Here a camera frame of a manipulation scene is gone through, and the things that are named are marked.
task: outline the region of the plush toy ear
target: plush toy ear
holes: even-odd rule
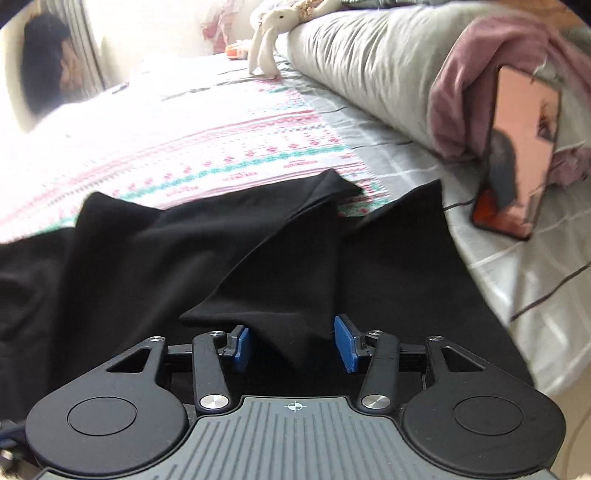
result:
[[[261,42],[258,64],[262,72],[269,77],[281,76],[281,72],[277,68],[277,63],[275,63],[275,58],[273,58],[275,41],[278,36],[279,31],[276,28],[269,28],[263,35]]]
[[[255,73],[256,68],[259,66],[259,52],[261,50],[261,41],[263,37],[262,23],[255,30],[255,34],[252,37],[252,45],[248,50],[248,73],[251,75]]]

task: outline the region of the stuffed bunny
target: stuffed bunny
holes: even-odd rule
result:
[[[257,67],[273,78],[281,76],[273,51],[279,34],[287,33],[303,22],[336,12],[340,0],[303,0],[290,7],[279,7],[260,15],[258,26],[248,51],[248,72],[253,74]]]

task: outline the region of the pink blanket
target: pink blanket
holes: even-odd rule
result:
[[[534,17],[497,16],[475,20],[450,52],[429,95],[429,123],[443,158],[486,148],[495,103],[498,67],[534,73],[546,60],[556,66],[591,108],[591,59],[557,30]],[[591,149],[557,153],[550,183],[568,185],[591,170]]]

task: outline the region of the phone screen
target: phone screen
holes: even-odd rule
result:
[[[472,210],[480,228],[528,239],[556,147],[560,94],[511,67],[499,70],[485,174]]]

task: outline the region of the white wall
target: white wall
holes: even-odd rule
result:
[[[36,10],[37,5],[30,4],[0,29],[0,161],[3,147],[35,125],[22,92],[20,69],[25,23]]]
[[[261,0],[243,0],[235,37],[250,38],[250,12]],[[201,24],[223,0],[85,0],[90,28],[111,85],[123,82],[152,56],[210,55]]]

